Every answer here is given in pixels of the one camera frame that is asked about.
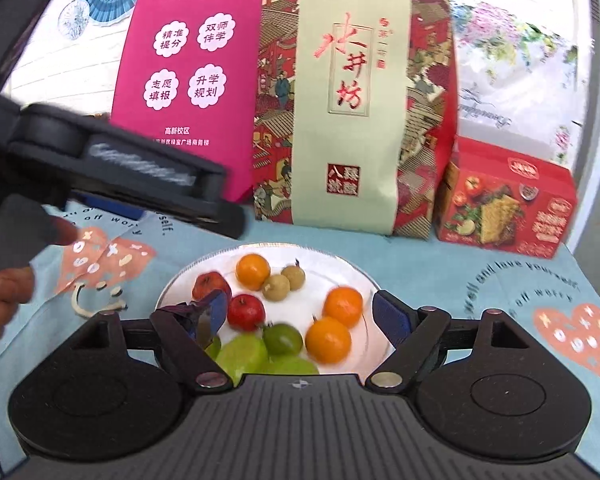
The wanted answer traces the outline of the person's left hand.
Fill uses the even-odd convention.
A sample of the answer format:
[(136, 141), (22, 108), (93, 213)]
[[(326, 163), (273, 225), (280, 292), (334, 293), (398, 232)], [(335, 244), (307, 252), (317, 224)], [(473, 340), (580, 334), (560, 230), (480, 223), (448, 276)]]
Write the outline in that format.
[(78, 231), (69, 221), (41, 214), (42, 221), (30, 222), (23, 214), (15, 219), (4, 218), (6, 226), (0, 226), (0, 242), (6, 249), (15, 249), (23, 266), (0, 271), (0, 340), (5, 327), (14, 318), (20, 304), (32, 299), (35, 289), (35, 273), (30, 265), (31, 258), (48, 245), (67, 246), (76, 241)]

